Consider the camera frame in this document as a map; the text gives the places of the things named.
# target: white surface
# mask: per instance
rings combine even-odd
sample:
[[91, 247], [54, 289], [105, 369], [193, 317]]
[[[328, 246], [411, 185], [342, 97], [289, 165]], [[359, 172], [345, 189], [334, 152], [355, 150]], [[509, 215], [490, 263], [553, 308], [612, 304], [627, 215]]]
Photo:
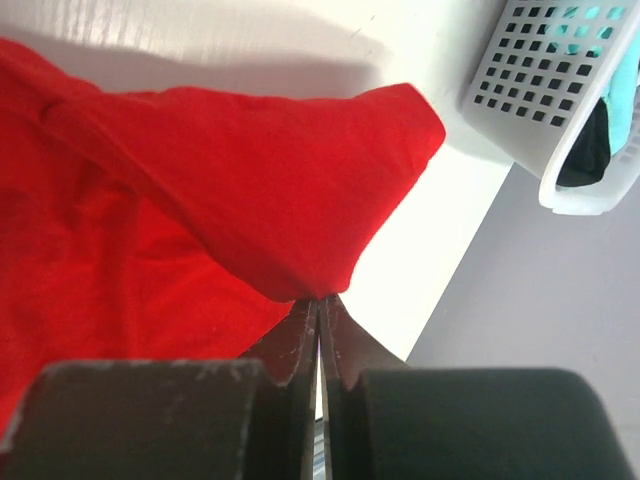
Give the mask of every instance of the white surface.
[[4, 0], [0, 33], [111, 90], [193, 84], [351, 96], [414, 83], [447, 144], [380, 230], [343, 295], [406, 359], [511, 162], [456, 109], [501, 0]]
[[[614, 7], [623, 10], [621, 18], [611, 15]], [[567, 16], [566, 11], [571, 8], [575, 12]], [[514, 26], [513, 31], [507, 29], [508, 25]], [[529, 32], [522, 31], [525, 25], [529, 25]], [[632, 152], [620, 152], [611, 159], [600, 182], [580, 188], [556, 186], [571, 147], [639, 25], [638, 0], [586, 0], [579, 5], [573, 0], [509, 0], [504, 9], [465, 99], [465, 117], [511, 153], [520, 165], [542, 179], [540, 204], [556, 213], [599, 215], [607, 212], [620, 202], [640, 173], [640, 157]], [[545, 33], [538, 33], [540, 27], [546, 29]], [[598, 38], [599, 32], [607, 28], [611, 29], [611, 36]], [[500, 46], [503, 41], [508, 42], [507, 45]], [[540, 47], [532, 51], [535, 41]], [[518, 48], [516, 42], [523, 45]], [[551, 43], [557, 46], [556, 52], [547, 52]], [[569, 45], [575, 54], [567, 55]], [[586, 57], [586, 52], [594, 47], [601, 49], [601, 55]], [[501, 55], [501, 58], [496, 61], [495, 55]], [[512, 64], [507, 63], [509, 57], [515, 59]], [[532, 60], [529, 67], [523, 65], [527, 57]], [[547, 70], [539, 68], [541, 61], [549, 62]], [[569, 68], [559, 72], [560, 62], [570, 64]], [[580, 66], [591, 70], [587, 75], [579, 75]], [[495, 75], [489, 75], [489, 69], [495, 69]], [[510, 74], [510, 77], [503, 79], [502, 74]], [[524, 78], [518, 81], [516, 75]], [[534, 75], [541, 77], [539, 85], [532, 84]], [[559, 87], [550, 88], [552, 80], [560, 81]], [[582, 85], [578, 93], [569, 90], [573, 82]], [[482, 89], [482, 84], [488, 84], [488, 88]], [[494, 90], [498, 86], [503, 87], [502, 91]], [[517, 91], [515, 96], [508, 95], [511, 91]], [[527, 100], [524, 98], [526, 92], [535, 96]], [[550, 103], [542, 104], [543, 96], [547, 96]], [[564, 99], [573, 101], [569, 111], [558, 107]], [[487, 106], [490, 101], [497, 102], [493, 108]], [[518, 116], [517, 112], [521, 110], [522, 113], [524, 109], [523, 116]], [[544, 118], [536, 121], [536, 114], [544, 115]], [[562, 118], [564, 123], [554, 126], [551, 124], [554, 118]]]

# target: red fabric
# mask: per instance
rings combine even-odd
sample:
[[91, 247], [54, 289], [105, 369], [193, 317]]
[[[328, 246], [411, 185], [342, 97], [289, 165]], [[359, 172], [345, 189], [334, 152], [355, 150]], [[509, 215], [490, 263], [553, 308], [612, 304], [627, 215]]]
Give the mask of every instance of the red fabric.
[[444, 139], [409, 85], [108, 94], [0, 40], [0, 431], [45, 364], [233, 357], [343, 291]]

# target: white plastic basket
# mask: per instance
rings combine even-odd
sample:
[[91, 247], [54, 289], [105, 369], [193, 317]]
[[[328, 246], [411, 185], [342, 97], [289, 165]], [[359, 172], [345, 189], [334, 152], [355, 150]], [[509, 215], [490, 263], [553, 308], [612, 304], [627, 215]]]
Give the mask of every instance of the white plastic basket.
[[604, 178], [587, 187], [556, 186], [571, 147], [639, 26], [640, 0], [509, 0], [505, 6], [463, 114], [541, 179], [540, 204], [556, 213], [609, 211], [640, 174], [636, 97], [631, 137], [611, 159]]

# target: basket hole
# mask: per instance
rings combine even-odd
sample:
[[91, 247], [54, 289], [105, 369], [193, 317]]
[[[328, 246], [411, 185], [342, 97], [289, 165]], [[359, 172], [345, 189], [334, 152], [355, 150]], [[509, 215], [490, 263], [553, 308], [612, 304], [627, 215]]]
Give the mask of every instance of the basket hole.
[[561, 127], [564, 124], [564, 117], [560, 117], [558, 115], [555, 115], [552, 119], [551, 119], [551, 125], [553, 125], [554, 127]]
[[558, 25], [558, 28], [556, 28], [556, 35], [558, 36], [563, 36], [567, 34], [567, 30], [569, 30], [569, 25], [564, 23], [562, 25]]
[[558, 105], [558, 108], [560, 108], [560, 110], [569, 111], [571, 110], [572, 106], [573, 106], [573, 102], [571, 100], [564, 99], [560, 102], [560, 105]]
[[582, 83], [580, 82], [571, 82], [569, 88], [567, 88], [569, 93], [580, 93], [580, 90], [582, 90]]
[[551, 60], [547, 60], [547, 59], [540, 60], [540, 63], [538, 64], [538, 68], [540, 70], [549, 70], [550, 66], [551, 66]]
[[556, 72], [567, 73], [569, 71], [569, 67], [571, 67], [569, 62], [560, 62], [556, 67]]
[[570, 43], [567, 45], [567, 50], [564, 52], [567, 55], [576, 55], [580, 51], [580, 45], [577, 43]]
[[594, 45], [587, 50], [588, 58], [598, 58], [600, 55], [602, 55], [602, 47], [600, 45]]
[[578, 75], [582, 75], [583, 77], [589, 76], [589, 72], [591, 72], [591, 65], [585, 65], [584, 63], [578, 67], [578, 71], [576, 72]]
[[581, 25], [576, 28], [576, 32], [573, 34], [576, 38], [584, 38], [589, 34], [589, 27], [586, 25]]
[[567, 7], [564, 10], [564, 13], [562, 14], [563, 18], [573, 18], [576, 16], [576, 13], [578, 12], [579, 7]]
[[613, 33], [613, 28], [611, 27], [601, 27], [598, 29], [598, 33], [596, 34], [596, 36], [598, 38], [602, 38], [604, 40], [608, 40], [611, 37], [611, 34]]
[[600, 7], [589, 7], [584, 12], [584, 18], [586, 18], [587, 20], [593, 20], [598, 16], [599, 13], [600, 13]]
[[549, 80], [549, 88], [551, 90], [559, 89], [561, 84], [562, 80], [560, 80], [559, 78], [552, 78], [551, 80]]
[[626, 10], [624, 7], [613, 7], [609, 10], [609, 13], [607, 13], [607, 18], [609, 20], [620, 20]]

